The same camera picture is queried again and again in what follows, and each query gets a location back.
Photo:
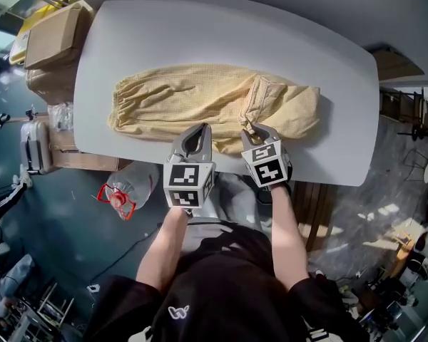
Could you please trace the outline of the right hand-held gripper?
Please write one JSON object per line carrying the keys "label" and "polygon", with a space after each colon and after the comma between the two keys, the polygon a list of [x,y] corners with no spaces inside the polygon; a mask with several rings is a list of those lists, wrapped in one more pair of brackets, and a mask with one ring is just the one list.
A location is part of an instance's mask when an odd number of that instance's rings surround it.
{"label": "right hand-held gripper", "polygon": [[264,188],[289,181],[292,164],[277,131],[261,123],[252,124],[251,128],[254,133],[241,130],[241,155],[255,184]]}

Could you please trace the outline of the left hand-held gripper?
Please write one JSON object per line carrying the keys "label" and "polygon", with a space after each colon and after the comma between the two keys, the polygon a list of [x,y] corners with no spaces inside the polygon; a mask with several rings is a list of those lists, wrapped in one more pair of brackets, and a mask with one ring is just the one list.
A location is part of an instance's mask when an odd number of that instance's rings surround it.
{"label": "left hand-held gripper", "polygon": [[163,190],[170,208],[201,209],[214,185],[212,131],[207,123],[182,132],[163,166]]}

